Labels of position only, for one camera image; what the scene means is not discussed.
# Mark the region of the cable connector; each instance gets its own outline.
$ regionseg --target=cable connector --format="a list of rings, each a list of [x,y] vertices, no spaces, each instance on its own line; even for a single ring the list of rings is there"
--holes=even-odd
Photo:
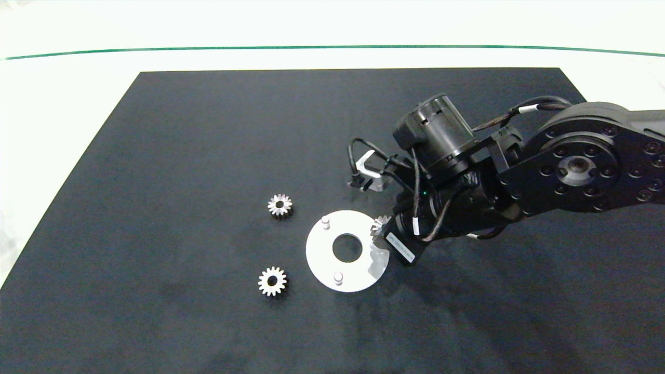
[[[370,185],[372,184],[372,180],[366,180],[365,177],[363,177],[360,172],[357,174],[351,174],[351,180],[348,181],[348,185],[353,187],[353,188],[358,188],[359,190],[362,191],[367,191],[368,188],[370,188]]]

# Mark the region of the label sticker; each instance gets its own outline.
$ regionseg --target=label sticker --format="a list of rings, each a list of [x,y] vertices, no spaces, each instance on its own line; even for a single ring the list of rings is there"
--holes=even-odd
[[[389,232],[386,235],[386,239],[392,244],[395,249],[406,258],[406,261],[413,262],[416,259],[416,255],[413,254],[405,245],[402,243],[392,232]]]

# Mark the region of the white background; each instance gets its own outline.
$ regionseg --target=white background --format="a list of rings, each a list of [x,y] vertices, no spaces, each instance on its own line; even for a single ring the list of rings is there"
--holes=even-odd
[[[283,45],[531,45],[662,54],[663,15],[659,1],[0,1],[0,58]],[[665,57],[612,53],[305,49],[0,59],[0,285],[140,71],[396,67],[560,67],[589,101],[665,108]]]

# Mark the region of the robotic arm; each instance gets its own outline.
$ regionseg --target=robotic arm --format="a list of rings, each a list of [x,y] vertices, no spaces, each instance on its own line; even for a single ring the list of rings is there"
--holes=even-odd
[[[535,110],[559,113],[524,142],[508,123]],[[473,134],[492,126],[499,129],[483,140]],[[471,129],[439,94],[404,115],[393,137],[410,158],[389,156],[364,139],[350,141],[349,185],[383,191],[392,179],[402,186],[377,238],[407,266],[434,240],[490,239],[554,209],[598,213],[665,204],[665,110],[539,96]],[[372,149],[357,161],[355,142]]]

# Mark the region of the spur gear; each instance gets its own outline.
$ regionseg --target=spur gear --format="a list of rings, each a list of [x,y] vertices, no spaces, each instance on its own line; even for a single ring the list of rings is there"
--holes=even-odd
[[[284,194],[274,195],[268,201],[268,211],[277,219],[289,217],[293,213],[293,202]]]
[[[381,228],[383,225],[387,224],[388,221],[390,221],[390,217],[388,216],[379,216],[377,217],[373,222],[372,222],[372,228],[370,229],[370,233],[372,236],[377,236],[381,233]]]
[[[287,284],[287,275],[284,274],[284,270],[280,270],[273,266],[272,268],[267,268],[262,275],[259,276],[259,291],[264,293],[266,296],[275,296],[278,293],[282,292],[282,289],[286,288]]]

